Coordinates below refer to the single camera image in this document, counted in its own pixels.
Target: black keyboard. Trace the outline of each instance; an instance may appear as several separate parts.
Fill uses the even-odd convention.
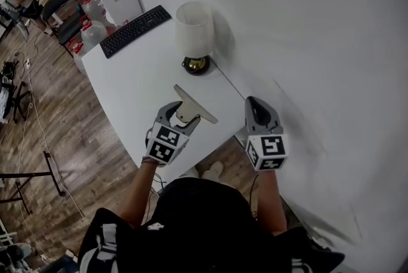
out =
[[[106,37],[101,42],[103,53],[109,59],[127,44],[170,19],[171,15],[161,5],[156,6]]]

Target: white lamp shade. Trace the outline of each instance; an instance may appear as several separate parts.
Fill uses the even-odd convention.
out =
[[[176,12],[176,45],[191,59],[209,55],[214,48],[214,23],[209,6],[200,2],[183,4]]]

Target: brass lamp base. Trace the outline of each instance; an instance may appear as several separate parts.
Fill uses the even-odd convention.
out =
[[[193,76],[201,76],[206,73],[210,67],[210,57],[206,55],[199,59],[191,59],[190,57],[185,57],[182,66],[186,71]]]

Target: table lamp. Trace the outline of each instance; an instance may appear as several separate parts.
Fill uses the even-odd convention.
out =
[[[214,49],[214,23],[209,6],[200,2],[184,3],[175,17],[175,39],[182,63],[191,75],[202,75],[210,67],[208,56]]]

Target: person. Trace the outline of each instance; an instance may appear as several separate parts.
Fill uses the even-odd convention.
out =
[[[329,273],[344,258],[313,246],[303,229],[288,231],[274,171],[259,173],[254,219],[240,192],[219,183],[221,162],[201,179],[192,169],[169,183],[143,224],[157,165],[142,159],[117,214],[97,210],[80,248],[80,273]]]
[[[38,28],[44,33],[53,36],[51,28],[41,18],[42,7],[36,0],[5,0],[12,7],[19,9],[20,15],[25,18],[29,18],[35,22]]]

